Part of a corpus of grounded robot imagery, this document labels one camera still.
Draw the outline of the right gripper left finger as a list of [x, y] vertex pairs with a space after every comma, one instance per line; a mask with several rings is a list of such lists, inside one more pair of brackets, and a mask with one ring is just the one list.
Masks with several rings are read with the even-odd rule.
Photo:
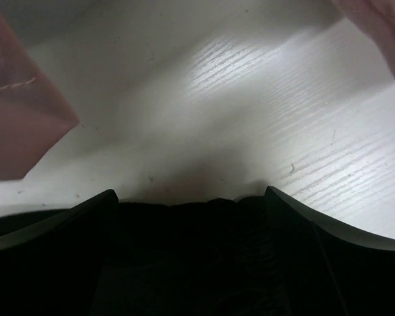
[[0, 218], [0, 315], [88, 315], [119, 199]]

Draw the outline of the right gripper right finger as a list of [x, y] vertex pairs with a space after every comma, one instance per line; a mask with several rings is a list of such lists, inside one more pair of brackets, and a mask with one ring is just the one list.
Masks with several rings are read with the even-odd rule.
[[395, 315], [395, 239], [265, 191], [293, 315]]

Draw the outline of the black trousers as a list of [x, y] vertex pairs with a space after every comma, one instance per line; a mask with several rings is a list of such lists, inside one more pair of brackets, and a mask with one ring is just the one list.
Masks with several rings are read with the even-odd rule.
[[261, 196], [120, 203], [92, 315], [290, 315]]

